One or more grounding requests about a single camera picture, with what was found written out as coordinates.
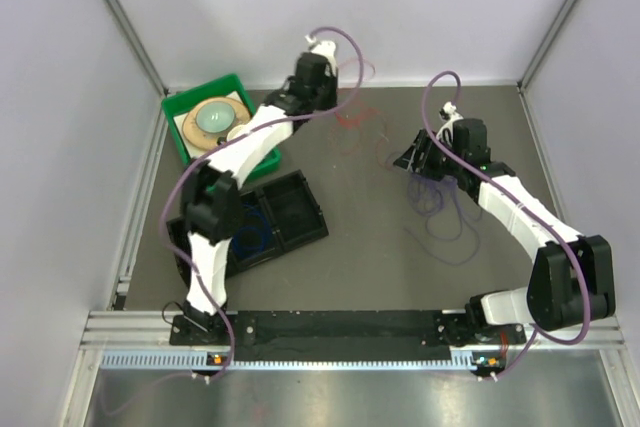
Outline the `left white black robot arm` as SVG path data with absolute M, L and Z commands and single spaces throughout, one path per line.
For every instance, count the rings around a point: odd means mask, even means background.
M 225 271 L 232 237 L 244 225 L 240 190 L 264 157 L 318 111 L 337 104 L 336 44 L 321 41 L 302 53 L 294 74 L 270 93 L 235 138 L 194 168 L 181 194 L 181 215 L 190 249 L 191 280 L 185 310 L 192 331 L 205 343 L 226 334 L 217 313 L 227 300 Z

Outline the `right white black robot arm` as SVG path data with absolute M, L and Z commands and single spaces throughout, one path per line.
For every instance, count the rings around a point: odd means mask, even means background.
M 615 313 L 609 242 L 564 224 L 524 188 L 512 169 L 492 160 L 483 121 L 449 120 L 435 135 L 420 130 L 393 164 L 424 179 L 455 181 L 533 262 L 527 286 L 469 300 L 466 327 L 474 340 L 490 342 L 504 325 L 535 324 L 550 332 Z

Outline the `black two-compartment tray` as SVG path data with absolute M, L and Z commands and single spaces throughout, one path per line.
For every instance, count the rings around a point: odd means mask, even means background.
M 242 191 L 244 224 L 232 238 L 231 278 L 329 235 L 321 207 L 299 171 Z

